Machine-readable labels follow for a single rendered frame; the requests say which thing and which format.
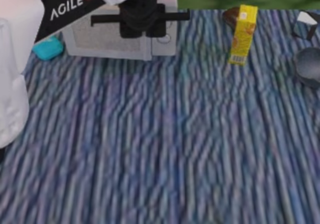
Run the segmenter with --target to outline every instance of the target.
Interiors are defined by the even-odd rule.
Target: dark gray bowl
[[[295,74],[305,85],[320,87],[320,49],[305,48],[295,56]]]

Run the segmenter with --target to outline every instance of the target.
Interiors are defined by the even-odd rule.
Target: blue sponge
[[[64,51],[64,47],[56,37],[50,37],[35,45],[32,51],[39,59],[47,61],[60,55]]]

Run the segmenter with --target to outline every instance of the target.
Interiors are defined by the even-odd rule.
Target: blue striped cloth
[[[175,57],[31,55],[0,223],[320,223],[320,93],[292,60],[320,35],[260,11],[248,63],[230,65],[221,14],[193,11]]]

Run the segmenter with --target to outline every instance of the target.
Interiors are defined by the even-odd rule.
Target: brown object
[[[224,11],[224,13],[222,14],[223,20],[226,22],[227,25],[229,25],[232,28],[233,31],[236,29],[236,20],[238,18],[239,11],[240,7],[233,7]]]

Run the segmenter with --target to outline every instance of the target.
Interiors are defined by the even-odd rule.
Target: yellow box
[[[241,5],[232,40],[229,63],[244,65],[256,28],[258,8]]]

